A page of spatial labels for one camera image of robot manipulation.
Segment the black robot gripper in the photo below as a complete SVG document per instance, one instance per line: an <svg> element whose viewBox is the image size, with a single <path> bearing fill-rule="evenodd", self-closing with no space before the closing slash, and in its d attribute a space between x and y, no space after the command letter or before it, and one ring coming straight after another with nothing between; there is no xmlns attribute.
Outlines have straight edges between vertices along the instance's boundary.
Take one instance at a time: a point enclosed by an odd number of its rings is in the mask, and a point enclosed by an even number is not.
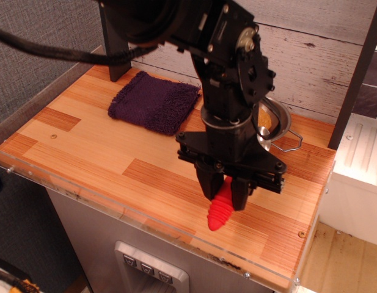
<svg viewBox="0 0 377 293"><path fill-rule="evenodd" d="M225 120L203 114L204 132L180 131L178 157L194 164L204 196L212 200L223 185L224 176L232 179L235 211L246 207L256 187L280 193L287 166L258 142L252 115Z"/></svg>

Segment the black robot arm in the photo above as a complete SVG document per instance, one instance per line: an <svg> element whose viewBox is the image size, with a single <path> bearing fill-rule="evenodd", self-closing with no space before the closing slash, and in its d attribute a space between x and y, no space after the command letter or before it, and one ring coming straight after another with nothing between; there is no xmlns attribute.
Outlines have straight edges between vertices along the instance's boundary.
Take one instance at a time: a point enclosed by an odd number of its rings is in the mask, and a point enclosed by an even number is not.
<svg viewBox="0 0 377 293"><path fill-rule="evenodd" d="M231 177L232 205L245 208L261 187L283 188L286 165L258 142L261 104L275 73L260 49L254 16L234 1L101 1L114 32L143 48L171 43L191 54L202 84L204 132L180 132L179 158L194 164L203 194L212 200Z"/></svg>

